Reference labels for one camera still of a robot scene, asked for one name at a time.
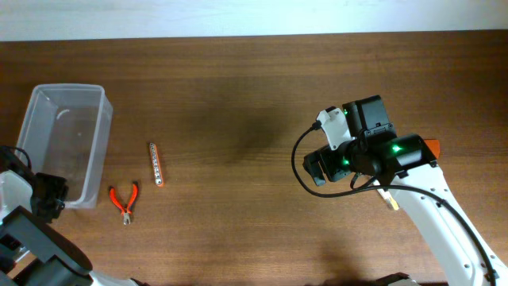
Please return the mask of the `clear plastic container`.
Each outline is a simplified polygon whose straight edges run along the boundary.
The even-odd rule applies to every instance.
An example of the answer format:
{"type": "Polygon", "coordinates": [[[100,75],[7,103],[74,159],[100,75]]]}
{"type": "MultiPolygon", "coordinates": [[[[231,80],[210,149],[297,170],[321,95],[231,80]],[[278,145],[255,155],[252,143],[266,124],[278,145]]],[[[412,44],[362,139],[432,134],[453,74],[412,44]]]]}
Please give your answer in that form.
{"type": "Polygon", "coordinates": [[[67,209],[96,207],[114,109],[100,85],[34,87],[17,140],[32,170],[67,180],[67,209]]]}

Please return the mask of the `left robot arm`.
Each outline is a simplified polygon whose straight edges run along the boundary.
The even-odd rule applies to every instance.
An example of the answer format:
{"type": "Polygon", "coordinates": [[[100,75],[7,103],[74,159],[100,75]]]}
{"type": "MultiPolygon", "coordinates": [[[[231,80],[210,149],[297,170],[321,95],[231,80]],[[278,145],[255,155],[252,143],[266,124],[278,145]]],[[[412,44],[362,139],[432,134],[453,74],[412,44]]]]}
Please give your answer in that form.
{"type": "Polygon", "coordinates": [[[67,181],[33,172],[16,152],[25,150],[1,147],[1,284],[141,285],[95,272],[84,252],[50,227],[65,208],[67,181]]]}

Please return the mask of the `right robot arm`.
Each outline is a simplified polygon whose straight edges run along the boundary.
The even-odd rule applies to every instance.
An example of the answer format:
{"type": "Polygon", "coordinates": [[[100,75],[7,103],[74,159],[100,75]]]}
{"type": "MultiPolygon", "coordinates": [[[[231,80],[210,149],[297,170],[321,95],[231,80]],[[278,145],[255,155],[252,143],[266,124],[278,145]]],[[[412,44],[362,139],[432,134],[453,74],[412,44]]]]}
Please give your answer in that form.
{"type": "Polygon", "coordinates": [[[483,240],[451,192],[438,148],[417,134],[398,136],[383,100],[374,95],[322,110],[308,129],[327,145],[308,153],[303,168],[317,186],[367,176],[342,196],[376,190],[403,209],[431,249],[450,285],[505,285],[507,267],[483,240]]]}

